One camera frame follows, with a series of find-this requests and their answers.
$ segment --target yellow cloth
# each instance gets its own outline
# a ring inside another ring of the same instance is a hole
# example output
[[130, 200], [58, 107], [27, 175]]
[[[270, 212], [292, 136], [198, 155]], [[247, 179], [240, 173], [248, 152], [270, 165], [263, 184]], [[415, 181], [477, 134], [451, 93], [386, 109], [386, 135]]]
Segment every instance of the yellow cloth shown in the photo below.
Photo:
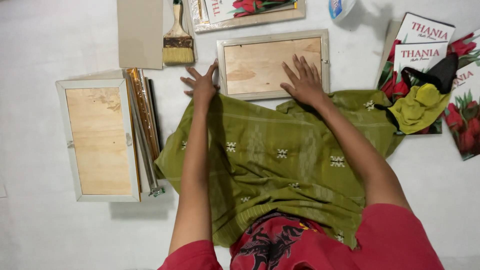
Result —
[[406, 97], [388, 109], [397, 119], [400, 131], [412, 134], [433, 124], [449, 99], [450, 93], [442, 95], [434, 85], [425, 84], [413, 86]]

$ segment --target paint brush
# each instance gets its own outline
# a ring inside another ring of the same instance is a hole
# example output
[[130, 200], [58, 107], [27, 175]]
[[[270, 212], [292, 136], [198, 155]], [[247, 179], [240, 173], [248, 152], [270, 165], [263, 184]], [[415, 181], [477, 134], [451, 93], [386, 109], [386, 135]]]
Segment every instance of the paint brush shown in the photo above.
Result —
[[193, 63], [193, 38], [181, 26], [183, 4], [173, 0], [175, 22], [172, 29], [163, 36], [163, 63], [165, 65]]

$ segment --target hand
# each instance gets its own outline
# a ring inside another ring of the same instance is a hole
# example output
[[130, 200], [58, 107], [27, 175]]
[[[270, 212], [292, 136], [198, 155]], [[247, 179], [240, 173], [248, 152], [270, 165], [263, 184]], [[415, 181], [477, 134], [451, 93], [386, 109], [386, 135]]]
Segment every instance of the hand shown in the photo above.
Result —
[[220, 86], [213, 85], [212, 76], [218, 68], [218, 60], [210, 66], [205, 76], [201, 76], [196, 69], [192, 67], [185, 67], [185, 69], [192, 75], [195, 80], [191, 78], [180, 77], [180, 80], [193, 88], [191, 91], [184, 91], [185, 94], [193, 96], [193, 105], [195, 109], [208, 111], [210, 102], [216, 94]]
[[312, 107], [314, 104], [317, 104], [317, 102], [328, 99], [327, 94], [323, 91], [322, 80], [318, 75], [318, 69], [315, 64], [312, 64], [310, 67], [305, 57], [302, 56], [299, 60], [296, 54], [293, 55], [293, 63], [300, 73], [300, 79], [293, 73], [288, 65], [283, 62], [283, 69], [290, 78], [290, 81], [292, 81], [293, 86], [288, 83], [281, 83], [280, 87], [287, 91], [294, 99]]

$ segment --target person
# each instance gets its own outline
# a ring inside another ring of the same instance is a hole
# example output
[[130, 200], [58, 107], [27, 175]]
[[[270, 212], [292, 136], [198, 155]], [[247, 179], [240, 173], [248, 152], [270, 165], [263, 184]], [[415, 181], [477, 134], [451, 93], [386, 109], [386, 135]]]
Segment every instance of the person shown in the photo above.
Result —
[[[352, 250], [328, 237], [319, 224], [274, 211], [258, 219], [230, 247], [230, 268], [443, 269], [392, 168], [323, 92], [316, 66], [296, 55], [293, 62], [300, 77], [282, 63], [292, 84], [280, 86], [298, 102], [317, 110], [335, 135], [347, 162], [363, 180], [366, 208], [356, 233], [358, 245]], [[222, 269], [212, 243], [208, 185], [207, 114], [218, 88], [212, 82], [217, 68], [215, 61], [201, 76], [187, 67], [194, 79], [180, 78], [193, 88], [185, 93], [193, 96], [194, 113], [169, 256], [160, 270]]]

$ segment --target finger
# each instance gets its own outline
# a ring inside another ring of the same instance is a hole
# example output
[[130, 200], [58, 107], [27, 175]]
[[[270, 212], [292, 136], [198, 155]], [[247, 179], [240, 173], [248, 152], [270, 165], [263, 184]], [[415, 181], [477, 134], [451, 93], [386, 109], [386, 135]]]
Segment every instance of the finger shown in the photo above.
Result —
[[205, 76], [208, 76], [209, 78], [211, 78], [213, 76], [213, 72], [215, 72], [217, 68], [218, 68], [218, 59], [215, 59], [215, 62], [210, 66]]
[[307, 63], [307, 60], [305, 59], [305, 57], [300, 57], [300, 62], [301, 64], [303, 65], [303, 68], [305, 69], [305, 73], [307, 75], [307, 78], [311, 81], [313, 81], [313, 73], [312, 73], [312, 69], [310, 68], [310, 66], [308, 65]]
[[200, 75], [200, 73], [198, 73], [198, 71], [192, 67], [185, 67], [185, 69], [188, 71], [188, 73], [190, 73], [190, 75], [192, 75], [196, 80], [198, 80], [200, 77], [202, 77]]
[[300, 73], [300, 79], [305, 78], [307, 75], [305, 73], [305, 68], [303, 65], [300, 63], [300, 60], [296, 54], [293, 55], [293, 63], [295, 64], [295, 67]]
[[296, 90], [293, 88], [293, 86], [287, 84], [287, 83], [281, 83], [280, 87], [283, 88], [283, 90], [287, 91], [292, 97], [295, 97]]
[[283, 62], [282, 67], [287, 76], [290, 78], [290, 81], [292, 81], [293, 85], [295, 85], [299, 81], [298, 77], [295, 75], [295, 73], [293, 73], [287, 63]]
[[317, 69], [317, 66], [312, 63], [312, 72], [313, 72], [313, 80], [314, 82], [316, 83], [321, 83], [322, 80], [320, 79], [320, 75], [318, 74], [318, 69]]
[[190, 87], [195, 86], [195, 81], [192, 80], [191, 78], [185, 78], [185, 77], [180, 77], [180, 80], [186, 84], [188, 84]]

